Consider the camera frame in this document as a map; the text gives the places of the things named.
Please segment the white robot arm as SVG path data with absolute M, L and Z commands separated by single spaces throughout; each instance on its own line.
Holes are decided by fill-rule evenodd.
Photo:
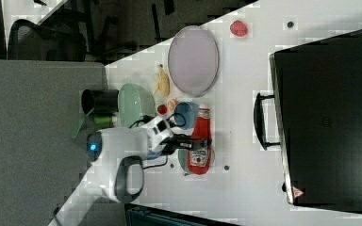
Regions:
M 59 207 L 48 226 L 78 226 L 96 200 L 131 203 L 144 186 L 143 162 L 187 150 L 187 161 L 203 168 L 211 161 L 210 118 L 198 116 L 191 135 L 177 134 L 176 125 L 161 116 L 145 116 L 131 127 L 98 130 L 87 138 L 95 153 L 78 186 Z

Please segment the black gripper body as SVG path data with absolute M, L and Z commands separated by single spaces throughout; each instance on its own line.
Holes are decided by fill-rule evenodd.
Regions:
M 193 147 L 193 140 L 190 136 L 175 134 L 172 137 L 165 138 L 161 144 L 163 145 L 163 154 L 173 154 L 178 149 L 191 150 Z

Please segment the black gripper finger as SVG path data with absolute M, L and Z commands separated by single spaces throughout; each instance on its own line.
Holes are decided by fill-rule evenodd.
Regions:
M 212 144 L 212 139 L 194 139 L 193 140 L 193 149 L 207 149 Z

